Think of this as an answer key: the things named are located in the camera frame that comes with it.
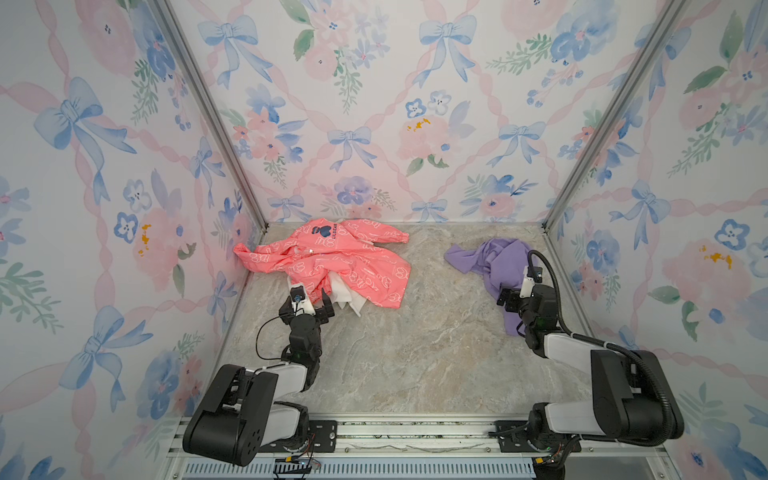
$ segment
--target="blue bow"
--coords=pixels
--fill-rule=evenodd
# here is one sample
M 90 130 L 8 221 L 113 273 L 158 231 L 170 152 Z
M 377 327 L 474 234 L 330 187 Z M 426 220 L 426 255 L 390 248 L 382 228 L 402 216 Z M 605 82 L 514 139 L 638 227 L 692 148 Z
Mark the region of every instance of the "blue bow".
M 632 197 L 639 200 L 639 202 L 632 207 L 632 210 L 629 210 L 625 214 L 617 211 L 608 213 L 611 215 L 611 221 L 619 218 L 633 220 L 640 215 L 640 220 L 637 222 L 637 228 L 634 231 L 634 249 L 637 250 L 637 245 L 640 244 L 640 240 L 643 240 L 643 243 L 648 245 L 648 235 L 645 225 L 645 218 L 647 215 L 650 213 L 650 219 L 654 223 L 659 223 L 670 214 L 672 206 L 668 201 L 656 198 L 656 195 L 653 195 L 650 192 L 648 184 L 642 180 L 635 182 L 634 187 L 632 187 Z
M 643 48 L 646 41 L 648 40 L 648 36 L 652 28 L 653 24 L 645 25 L 643 28 L 641 28 L 640 33 L 637 34 L 637 38 L 634 40 L 634 46 Z M 685 45 L 688 43 L 689 39 L 690 28 L 688 27 L 681 28 L 680 30 L 674 32 L 672 36 L 670 36 L 667 44 L 664 46 L 664 52 L 667 54 L 667 57 L 670 60 L 677 58 L 677 56 L 680 54 L 680 51 L 683 50 Z M 654 97 L 656 87 L 665 87 L 666 85 L 667 82 L 664 80 L 664 70 L 662 69 L 661 65 L 661 57 L 659 57 L 659 59 L 656 61 L 656 64 L 654 65 L 654 70 L 650 74 L 650 82 L 648 85 L 648 100 L 651 100 Z
M 371 143 L 371 129 L 368 127 L 360 127 L 355 131 L 341 131 L 341 130 L 331 130 L 328 132 L 328 142 L 331 143 L 331 145 L 338 145 L 338 144 L 344 144 L 344 157 L 336 162 L 333 162 L 331 165 L 331 170 L 339 171 L 341 168 L 341 164 L 352 158 L 352 148 L 355 148 L 355 151 L 360 156 L 362 161 L 366 162 L 369 167 L 373 168 L 373 163 L 371 163 L 371 160 L 376 158 L 376 155 L 369 154 L 365 150 L 363 150 L 362 147 L 360 147 L 358 144 L 367 145 Z
M 208 208 L 214 205 L 214 194 L 211 192 L 214 187 L 214 180 L 210 177 L 210 172 L 214 172 L 219 177 L 226 177 L 221 171 L 221 162 L 212 164 L 208 160 L 213 155 L 214 152 L 210 149 L 208 139 L 200 137 L 200 150 L 197 151 L 197 155 L 190 159 L 190 172 L 195 178 L 200 178 L 200 174 L 203 174 L 205 181 L 208 182 Z
M 445 38 L 469 45 L 475 36 L 477 26 L 478 21 L 473 15 L 462 17 L 456 23 L 442 24 L 433 20 L 423 22 L 419 26 L 419 38 L 422 45 L 430 45 L 436 41 L 439 43 L 435 50 L 435 60 L 432 63 L 432 68 L 416 75 L 413 83 L 418 83 L 419 88 L 423 87 L 429 74 L 442 67 L 443 62 L 445 62 Z M 453 68 L 456 69 L 456 73 L 458 73 L 462 80 L 467 81 L 467 72 L 465 70 L 474 67 L 475 63 L 462 55 L 452 41 L 448 42 L 448 50 L 451 52 L 451 60 L 453 61 Z
M 75 137 L 78 138 L 80 144 L 96 164 L 93 188 L 94 200 L 97 205 L 101 202 L 102 197 L 110 200 L 104 185 L 104 178 L 101 177 L 101 169 L 104 167 L 104 153 L 96 140 L 87 131 L 80 128 L 78 122 L 90 130 L 92 134 L 118 150 L 136 153 L 131 145 L 123 142 L 127 134 L 125 128 L 119 130 L 104 128 L 85 120 L 89 117 L 98 117 L 103 113 L 104 109 L 88 83 L 80 77 L 75 77 L 69 82 L 69 98 L 61 103 L 61 107 L 46 108 L 35 119 L 35 130 L 57 150 L 64 150 L 69 146 L 74 129 Z
M 224 276 L 224 272 L 219 272 L 216 275 L 216 288 L 214 288 L 214 294 L 210 296 L 208 300 L 208 315 L 216 313 L 216 309 L 221 310 L 221 330 L 222 332 L 227 329 L 227 304 L 224 302 L 225 298 L 237 295 L 235 290 L 235 282 L 230 283 L 227 286 L 227 277 Z
M 419 222 L 426 222 L 429 219 L 429 215 L 435 219 L 435 222 L 442 223 L 448 221 L 447 218 L 439 214 L 438 212 L 444 212 L 448 206 L 447 200 L 437 200 L 436 202 L 413 202 L 411 204 L 411 210 L 415 212 L 422 212 L 422 219 Z
M 113 306 L 105 306 L 99 310 L 96 314 L 96 320 L 94 320 L 93 336 L 85 343 L 83 351 L 72 357 L 58 381 L 58 384 L 66 389 L 82 388 L 91 378 L 94 360 L 96 360 L 101 368 L 107 370 L 114 377 L 114 385 L 109 396 L 112 412 L 117 408 L 118 401 L 125 400 L 123 389 L 118 380 L 120 371 L 123 369 L 123 363 L 120 361 L 120 357 L 114 353 L 100 353 L 99 350 L 138 345 L 152 338 L 151 333 L 142 333 L 145 320 L 120 338 L 109 340 L 123 326 L 124 321 L 123 316 Z
M 304 207 L 304 199 L 301 195 L 293 195 L 291 198 L 276 198 L 270 197 L 266 199 L 266 202 L 275 208 L 283 208 L 283 218 L 278 219 L 278 222 L 284 222 L 286 218 L 290 218 L 290 214 L 294 213 L 305 222 L 310 221 L 312 215 L 305 214 L 300 208 Z
M 487 165 L 494 167 L 502 158 L 512 155 L 515 150 L 518 149 L 518 143 L 520 144 L 520 151 L 523 153 L 523 157 L 528 163 L 531 163 L 531 155 L 538 154 L 538 150 L 528 145 L 528 139 L 538 140 L 544 133 L 544 129 L 547 124 L 543 121 L 537 121 L 529 127 L 518 127 L 517 125 L 505 125 L 498 131 L 498 137 L 502 140 L 511 138 L 507 151 L 503 155 L 493 157 L 488 161 Z
M 258 58 L 256 55 L 249 52 L 240 43 L 230 41 L 230 38 L 234 40 L 243 41 L 250 45 L 258 45 L 259 36 L 256 34 L 256 24 L 253 23 L 253 19 L 247 15 L 241 15 L 237 17 L 232 23 L 223 23 L 216 25 L 215 22 L 202 22 L 197 26 L 197 30 L 200 31 L 200 35 L 203 40 L 210 46 L 215 46 L 224 42 L 224 51 L 227 53 L 227 60 L 230 62 L 229 70 L 225 70 L 219 75 L 216 83 L 223 85 L 224 88 L 230 87 L 230 74 L 240 67 L 240 57 L 237 55 L 239 51 L 242 56 L 250 63 L 250 66 L 258 72 L 262 77 L 268 81 L 272 81 L 270 74 L 266 70 L 272 66 L 266 60 Z

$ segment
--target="vent grille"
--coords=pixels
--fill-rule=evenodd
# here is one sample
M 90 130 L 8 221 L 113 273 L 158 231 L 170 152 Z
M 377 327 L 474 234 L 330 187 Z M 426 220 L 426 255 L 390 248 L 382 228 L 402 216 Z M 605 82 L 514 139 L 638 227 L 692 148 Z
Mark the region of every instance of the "vent grille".
M 533 478 L 530 458 L 329 458 L 320 457 L 322 466 L 315 467 L 307 478 Z M 291 475 L 303 465 L 277 464 L 281 478 Z M 255 458 L 250 465 L 238 467 L 229 463 L 191 458 L 183 479 L 225 480 L 229 478 L 274 478 L 273 458 Z

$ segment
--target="white cloth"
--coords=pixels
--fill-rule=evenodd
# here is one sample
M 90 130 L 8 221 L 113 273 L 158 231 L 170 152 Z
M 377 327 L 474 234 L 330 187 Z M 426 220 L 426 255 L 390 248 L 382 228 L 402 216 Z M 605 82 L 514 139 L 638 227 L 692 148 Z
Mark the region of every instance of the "white cloth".
M 348 303 L 357 316 L 360 316 L 360 309 L 366 304 L 366 298 L 349 288 L 338 273 L 329 272 L 328 278 L 331 281 L 331 302 L 338 303 L 341 309 Z

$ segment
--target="jacket sleeve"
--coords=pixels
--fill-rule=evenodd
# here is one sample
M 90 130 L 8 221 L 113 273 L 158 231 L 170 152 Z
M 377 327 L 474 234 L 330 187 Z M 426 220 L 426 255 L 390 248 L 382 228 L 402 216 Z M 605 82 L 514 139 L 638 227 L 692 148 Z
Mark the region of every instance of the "jacket sleeve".
M 373 220 L 347 220 L 341 223 L 353 237 L 368 242 L 408 243 L 408 234 Z
M 248 270 L 270 273 L 285 271 L 293 263 L 294 258 L 289 249 L 296 245 L 296 238 L 291 236 L 269 245 L 259 245 L 253 252 L 242 243 L 235 245 L 232 250 Z

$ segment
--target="purple cloth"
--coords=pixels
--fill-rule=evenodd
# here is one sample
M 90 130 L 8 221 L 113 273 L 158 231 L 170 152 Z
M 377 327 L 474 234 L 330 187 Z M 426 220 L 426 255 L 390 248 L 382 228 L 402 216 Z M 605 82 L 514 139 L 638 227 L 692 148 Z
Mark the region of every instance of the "purple cloth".
M 528 265 L 530 249 L 526 242 L 516 238 L 492 238 L 477 250 L 463 250 L 454 245 L 445 252 L 444 258 L 461 273 L 475 272 L 482 275 L 485 289 L 496 301 L 502 283 L 514 288 L 522 285 L 523 269 Z M 518 335 L 520 316 L 501 308 L 507 335 Z

